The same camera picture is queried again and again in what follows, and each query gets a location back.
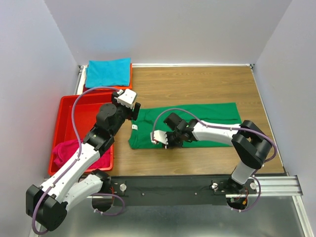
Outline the green t-shirt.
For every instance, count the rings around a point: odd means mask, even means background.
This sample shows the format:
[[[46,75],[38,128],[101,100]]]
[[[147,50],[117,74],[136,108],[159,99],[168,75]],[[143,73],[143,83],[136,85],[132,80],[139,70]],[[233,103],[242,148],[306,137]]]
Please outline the green t-shirt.
[[[187,104],[176,105],[176,108],[184,109],[205,122],[219,124],[241,123],[236,103]],[[162,145],[155,145],[151,142],[150,133],[158,115],[167,109],[170,109],[170,107],[148,108],[139,111],[138,119],[132,121],[132,132],[128,140],[132,149],[158,149],[162,147]],[[183,143],[183,148],[213,147],[228,147],[228,145],[213,141]]]

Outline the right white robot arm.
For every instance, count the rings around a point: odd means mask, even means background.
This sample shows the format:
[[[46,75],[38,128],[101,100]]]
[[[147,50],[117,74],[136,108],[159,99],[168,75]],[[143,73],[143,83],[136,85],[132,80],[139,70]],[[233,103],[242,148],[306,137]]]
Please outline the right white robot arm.
[[[164,144],[182,147],[185,142],[212,141],[234,147],[240,162],[221,188],[225,192],[237,194],[245,188],[248,178],[262,168],[275,143],[253,122],[245,120],[241,124],[216,124],[194,118],[189,122],[171,113],[163,121],[170,129],[165,133]]]

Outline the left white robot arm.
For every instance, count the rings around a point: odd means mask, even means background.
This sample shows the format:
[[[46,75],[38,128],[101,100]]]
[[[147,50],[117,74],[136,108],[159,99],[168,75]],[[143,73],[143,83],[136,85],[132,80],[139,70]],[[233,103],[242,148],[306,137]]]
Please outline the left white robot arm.
[[[83,181],[79,177],[114,143],[114,136],[126,120],[137,120],[140,103],[132,96],[115,96],[101,106],[96,123],[70,159],[40,186],[26,191],[26,214],[32,219],[32,230],[44,235],[57,229],[68,212],[88,196],[119,198],[112,193],[111,179],[97,169]]]

